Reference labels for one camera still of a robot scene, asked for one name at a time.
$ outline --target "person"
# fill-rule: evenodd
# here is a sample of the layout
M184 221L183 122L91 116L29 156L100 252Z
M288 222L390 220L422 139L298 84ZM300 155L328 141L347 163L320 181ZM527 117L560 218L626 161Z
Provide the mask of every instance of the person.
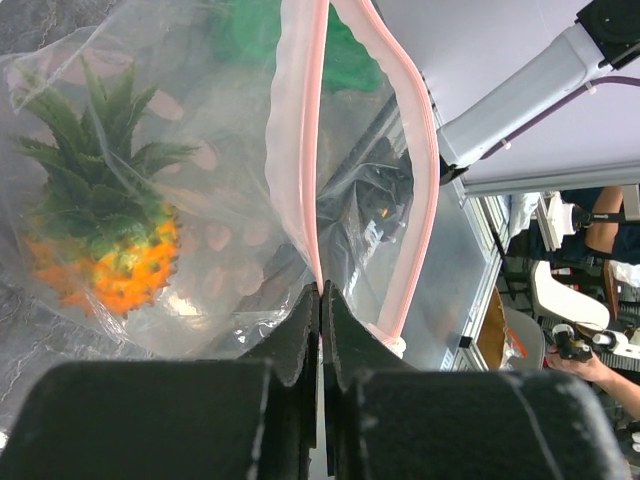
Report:
M617 401L635 420L640 420L640 385L627 380L607 367L594 355L587 362L560 358L557 347L551 347L546 357L549 367L572 373L602 388Z
M595 213L619 213L622 207L622 187L587 188L561 192L565 203L573 203ZM575 235L563 238L562 247L547 252L537 222L511 241L508 254L549 262L579 262L597 257L631 265L640 264L640 225L593 223Z

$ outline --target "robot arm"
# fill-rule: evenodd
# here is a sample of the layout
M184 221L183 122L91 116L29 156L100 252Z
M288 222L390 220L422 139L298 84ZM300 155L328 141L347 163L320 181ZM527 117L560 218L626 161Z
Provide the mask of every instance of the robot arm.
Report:
M594 0L536 58L438 130L441 183L571 92L640 55L640 2Z

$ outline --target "white wall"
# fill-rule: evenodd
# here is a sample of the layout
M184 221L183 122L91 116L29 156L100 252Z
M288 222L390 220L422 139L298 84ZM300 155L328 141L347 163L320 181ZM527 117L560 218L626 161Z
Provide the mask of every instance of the white wall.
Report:
M460 115L545 48L588 0L379 0L443 120ZM640 77L640 60L614 75ZM476 163L465 183L637 164L640 89L601 86Z

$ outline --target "pineapple crown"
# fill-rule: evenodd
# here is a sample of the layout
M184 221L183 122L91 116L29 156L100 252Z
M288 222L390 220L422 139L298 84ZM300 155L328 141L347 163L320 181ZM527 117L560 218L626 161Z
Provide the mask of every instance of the pineapple crown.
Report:
M34 212L37 227L53 238L71 236L100 257L114 242L145 241L170 214L148 183L162 168L188 159L195 148L151 142L132 152L133 131L157 91L134 92L132 64L107 90L81 58L88 104L78 115L67 97L33 72L17 104L42 120L55 145L16 138L17 151L47 171L45 200Z

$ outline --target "toy pineapple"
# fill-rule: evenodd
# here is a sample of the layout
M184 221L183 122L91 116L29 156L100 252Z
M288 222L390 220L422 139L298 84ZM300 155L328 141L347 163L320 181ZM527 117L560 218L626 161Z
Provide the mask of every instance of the toy pineapple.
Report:
M133 152L134 128L156 88L135 93L131 66L107 89L83 65L89 101L81 116L58 90L22 72L18 107L55 139L16 139L18 151L48 173L25 242L34 275L58 292L61 306L80 306L90 317L97 301L126 318L168 284L178 251L176 211L148 180L195 149L152 142Z

